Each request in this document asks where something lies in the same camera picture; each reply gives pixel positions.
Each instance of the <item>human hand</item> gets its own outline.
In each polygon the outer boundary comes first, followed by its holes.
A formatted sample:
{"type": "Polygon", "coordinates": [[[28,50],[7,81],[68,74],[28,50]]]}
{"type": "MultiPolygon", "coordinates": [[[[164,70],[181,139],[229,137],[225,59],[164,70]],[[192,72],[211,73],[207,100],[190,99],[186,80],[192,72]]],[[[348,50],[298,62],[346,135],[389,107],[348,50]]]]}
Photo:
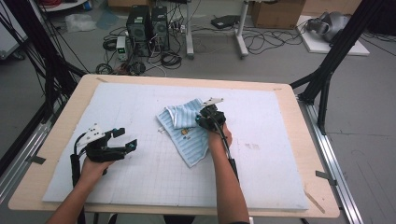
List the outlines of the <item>human hand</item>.
{"type": "Polygon", "coordinates": [[[78,186],[92,191],[102,177],[103,171],[113,163],[114,161],[94,162],[86,157],[82,165],[78,186]]]}
{"type": "MultiPolygon", "coordinates": [[[[230,130],[228,130],[227,124],[224,123],[222,126],[222,130],[224,132],[225,138],[227,139],[228,146],[233,142],[233,135],[230,130]]],[[[218,150],[218,148],[222,148],[224,150],[224,144],[221,140],[221,135],[219,133],[208,132],[208,144],[210,150],[218,150]]]]}

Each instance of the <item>forearm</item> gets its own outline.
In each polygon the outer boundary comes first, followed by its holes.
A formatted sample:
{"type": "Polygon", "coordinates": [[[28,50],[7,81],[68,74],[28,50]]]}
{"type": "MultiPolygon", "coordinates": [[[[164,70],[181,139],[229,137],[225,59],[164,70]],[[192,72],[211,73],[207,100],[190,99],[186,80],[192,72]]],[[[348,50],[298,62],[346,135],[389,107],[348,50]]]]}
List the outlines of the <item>forearm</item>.
{"type": "Polygon", "coordinates": [[[90,188],[77,184],[47,223],[75,224],[90,193],[90,188]]]}
{"type": "Polygon", "coordinates": [[[239,182],[223,148],[211,150],[216,173],[219,223],[248,222],[248,209],[239,182]]]}

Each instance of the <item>desk leg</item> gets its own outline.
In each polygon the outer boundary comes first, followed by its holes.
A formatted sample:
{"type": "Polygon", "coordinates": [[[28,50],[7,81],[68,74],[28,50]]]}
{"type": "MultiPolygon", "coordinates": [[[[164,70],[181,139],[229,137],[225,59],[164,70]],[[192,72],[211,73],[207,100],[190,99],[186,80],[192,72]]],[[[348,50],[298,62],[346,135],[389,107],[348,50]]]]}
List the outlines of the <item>desk leg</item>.
{"type": "Polygon", "coordinates": [[[191,33],[191,0],[187,0],[187,23],[186,23],[186,48],[187,57],[194,59],[194,46],[192,45],[192,33],[191,33]]]}
{"type": "Polygon", "coordinates": [[[241,18],[239,19],[239,28],[238,30],[235,30],[236,40],[238,41],[239,48],[241,49],[241,59],[244,59],[245,57],[248,56],[248,49],[247,46],[245,45],[244,38],[242,37],[242,32],[244,30],[245,18],[247,16],[247,13],[248,13],[248,0],[244,0],[244,3],[242,5],[241,18]]]}

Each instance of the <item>cardboard box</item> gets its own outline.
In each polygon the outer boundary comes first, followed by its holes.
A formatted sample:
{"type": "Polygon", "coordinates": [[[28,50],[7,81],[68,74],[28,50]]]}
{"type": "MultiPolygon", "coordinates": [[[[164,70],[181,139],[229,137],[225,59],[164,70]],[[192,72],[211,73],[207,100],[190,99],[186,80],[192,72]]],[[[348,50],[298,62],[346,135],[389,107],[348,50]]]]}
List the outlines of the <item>cardboard box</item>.
{"type": "Polygon", "coordinates": [[[294,29],[304,4],[305,0],[279,0],[272,4],[256,2],[251,18],[258,28],[294,29]]]}
{"type": "Polygon", "coordinates": [[[133,5],[151,6],[149,0],[107,0],[108,6],[115,10],[129,11],[133,5]]]}
{"type": "Polygon", "coordinates": [[[325,11],[339,11],[352,15],[360,3],[361,0],[306,0],[302,14],[318,17],[325,11]]]}

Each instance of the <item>plastic bag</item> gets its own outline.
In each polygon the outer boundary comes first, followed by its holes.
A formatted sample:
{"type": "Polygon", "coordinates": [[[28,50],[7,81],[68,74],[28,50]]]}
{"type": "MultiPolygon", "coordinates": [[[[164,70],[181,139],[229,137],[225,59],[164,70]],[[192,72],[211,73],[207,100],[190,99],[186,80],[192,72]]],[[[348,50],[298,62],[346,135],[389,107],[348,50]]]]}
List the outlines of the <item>plastic bag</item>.
{"type": "Polygon", "coordinates": [[[92,17],[84,14],[72,14],[65,17],[67,32],[91,31],[96,29],[92,17]]]}

